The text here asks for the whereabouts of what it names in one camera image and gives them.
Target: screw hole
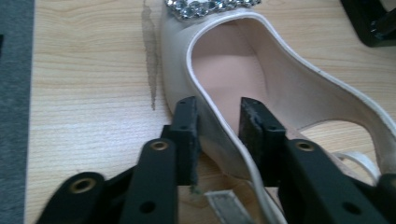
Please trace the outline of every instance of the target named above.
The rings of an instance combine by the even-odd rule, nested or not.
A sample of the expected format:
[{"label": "screw hole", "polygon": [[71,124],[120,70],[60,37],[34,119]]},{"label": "screw hole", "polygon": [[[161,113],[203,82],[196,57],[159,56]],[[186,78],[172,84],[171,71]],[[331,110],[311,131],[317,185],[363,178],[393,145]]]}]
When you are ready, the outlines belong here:
[{"label": "screw hole", "polygon": [[70,191],[74,194],[86,192],[96,185],[96,181],[92,178],[82,178],[76,180],[71,186]]},{"label": "screw hole", "polygon": [[305,142],[298,142],[296,144],[297,148],[299,148],[302,151],[313,151],[314,147],[308,143]]},{"label": "screw hole", "polygon": [[152,213],[155,210],[154,202],[145,202],[140,205],[140,212],[144,214]]},{"label": "screw hole", "polygon": [[356,206],[353,203],[343,203],[343,207],[345,210],[348,211],[348,213],[351,213],[353,215],[360,215],[361,214],[361,210],[359,209],[358,206]]},{"label": "screw hole", "polygon": [[168,148],[168,144],[165,142],[153,142],[150,146],[154,150],[164,150]]}]

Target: wood grain surface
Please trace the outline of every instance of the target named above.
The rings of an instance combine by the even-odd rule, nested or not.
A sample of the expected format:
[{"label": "wood grain surface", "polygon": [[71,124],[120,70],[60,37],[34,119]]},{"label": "wood grain surface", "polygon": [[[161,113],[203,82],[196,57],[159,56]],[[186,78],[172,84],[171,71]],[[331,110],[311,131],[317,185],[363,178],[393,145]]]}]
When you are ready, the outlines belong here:
[{"label": "wood grain surface", "polygon": [[[110,178],[135,165],[143,144],[170,122],[159,46],[162,3],[36,1],[26,223],[35,223],[69,176],[94,171]],[[396,47],[365,47],[339,1],[266,0],[255,10],[302,57],[396,119]],[[356,125],[333,122],[304,133],[326,149],[375,158],[368,133]],[[202,192],[233,189],[256,214],[248,186],[205,155],[199,174]],[[180,223],[218,223],[204,196],[179,193]]]}]

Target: shoe insole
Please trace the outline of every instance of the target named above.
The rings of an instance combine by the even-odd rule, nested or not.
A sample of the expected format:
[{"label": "shoe insole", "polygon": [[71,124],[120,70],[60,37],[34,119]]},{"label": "shoe insole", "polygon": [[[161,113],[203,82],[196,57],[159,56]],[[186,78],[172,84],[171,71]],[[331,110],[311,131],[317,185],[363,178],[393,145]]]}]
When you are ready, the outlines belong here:
[{"label": "shoe insole", "polygon": [[235,21],[211,29],[198,40],[192,52],[192,68],[238,134],[241,97],[264,102],[265,74]]}]

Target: crystal buckle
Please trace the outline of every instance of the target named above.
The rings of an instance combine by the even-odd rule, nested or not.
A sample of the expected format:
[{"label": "crystal buckle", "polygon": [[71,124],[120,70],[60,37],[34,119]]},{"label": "crystal buckle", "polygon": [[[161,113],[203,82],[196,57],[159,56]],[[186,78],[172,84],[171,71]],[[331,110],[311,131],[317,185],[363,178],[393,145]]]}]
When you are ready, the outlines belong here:
[{"label": "crystal buckle", "polygon": [[262,0],[208,0],[205,2],[188,0],[165,0],[165,4],[180,20],[202,18],[206,15],[235,9],[237,7],[253,7]]}]

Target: black plastic part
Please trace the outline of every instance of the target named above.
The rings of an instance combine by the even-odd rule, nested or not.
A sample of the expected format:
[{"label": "black plastic part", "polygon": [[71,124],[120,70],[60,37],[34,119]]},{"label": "black plastic part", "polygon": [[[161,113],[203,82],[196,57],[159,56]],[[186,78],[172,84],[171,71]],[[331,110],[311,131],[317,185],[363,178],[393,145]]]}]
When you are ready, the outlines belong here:
[{"label": "black plastic part", "polygon": [[176,147],[172,141],[159,138],[144,145],[119,223],[177,223]]},{"label": "black plastic part", "polygon": [[104,189],[105,180],[97,173],[74,175],[52,196],[37,223],[98,223]]},{"label": "black plastic part", "polygon": [[290,223],[388,223],[320,146],[294,139],[285,149],[278,194]]},{"label": "black plastic part", "polygon": [[133,176],[134,167],[106,181],[106,190],[103,195],[105,210],[97,223],[117,223],[119,221]]},{"label": "black plastic part", "polygon": [[379,178],[372,202],[389,223],[396,223],[396,174],[386,174]]},{"label": "black plastic part", "polygon": [[177,102],[172,124],[163,127],[162,138],[177,145],[177,184],[197,185],[196,166],[201,153],[197,133],[198,113],[195,97]]},{"label": "black plastic part", "polygon": [[396,8],[387,12],[380,0],[341,0],[341,3],[363,44],[396,45]]},{"label": "black plastic part", "polygon": [[281,164],[279,150],[286,129],[261,102],[241,99],[239,138],[247,147],[267,187],[277,187]]}]

